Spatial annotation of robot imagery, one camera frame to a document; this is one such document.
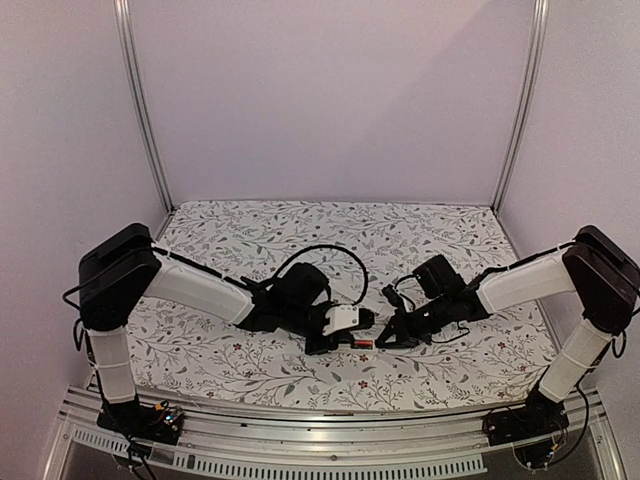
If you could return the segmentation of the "red black battery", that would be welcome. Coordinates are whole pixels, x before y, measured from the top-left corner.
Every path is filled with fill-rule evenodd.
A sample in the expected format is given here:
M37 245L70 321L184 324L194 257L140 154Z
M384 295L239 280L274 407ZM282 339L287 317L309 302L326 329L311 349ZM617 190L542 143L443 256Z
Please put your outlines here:
M356 349L372 349L374 347L374 342L372 340L355 340L353 342L353 347Z

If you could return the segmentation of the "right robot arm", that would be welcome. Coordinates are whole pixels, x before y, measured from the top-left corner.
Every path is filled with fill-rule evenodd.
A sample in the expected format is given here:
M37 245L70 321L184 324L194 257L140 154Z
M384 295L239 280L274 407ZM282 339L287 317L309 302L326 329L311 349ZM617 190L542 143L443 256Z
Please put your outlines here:
M430 344L452 323L484 321L528 303L541 307L558 353L518 412L517 427L527 436L554 422L562 402L639 314L638 263L594 225L548 250L488 267L470 281L443 255L409 276L427 302L409 310L397 285L384 288L394 313L375 341L381 349Z

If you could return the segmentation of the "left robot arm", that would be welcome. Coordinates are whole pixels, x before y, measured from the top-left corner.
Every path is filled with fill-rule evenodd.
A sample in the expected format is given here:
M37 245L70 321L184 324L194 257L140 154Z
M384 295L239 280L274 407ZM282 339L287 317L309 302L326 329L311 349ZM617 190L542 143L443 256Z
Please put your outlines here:
M359 324L359 309L330 297L329 280L309 263L255 282L233 280L155 245L149 229L133 223L86 253L78 266L80 321L99 380L103 405L128 434L148 426L140 404L126 326L143 299L166 301L245 330L282 329L302 336L309 353L331 350Z

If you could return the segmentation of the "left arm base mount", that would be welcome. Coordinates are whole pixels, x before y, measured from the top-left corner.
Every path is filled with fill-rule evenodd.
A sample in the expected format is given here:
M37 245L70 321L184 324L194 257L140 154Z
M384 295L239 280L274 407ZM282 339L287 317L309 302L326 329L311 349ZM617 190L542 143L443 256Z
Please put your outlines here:
M184 424L184 410L163 401L145 406L138 398L111 404L104 401L97 426L121 434L125 438L143 439L177 445Z

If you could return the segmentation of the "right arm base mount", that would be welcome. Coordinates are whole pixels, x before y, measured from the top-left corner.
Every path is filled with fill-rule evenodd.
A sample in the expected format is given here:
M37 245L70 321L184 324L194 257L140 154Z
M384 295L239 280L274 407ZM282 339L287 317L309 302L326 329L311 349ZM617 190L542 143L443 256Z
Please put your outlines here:
M547 401L491 410L482 420L482 431L491 446L549 435L568 426L564 404Z

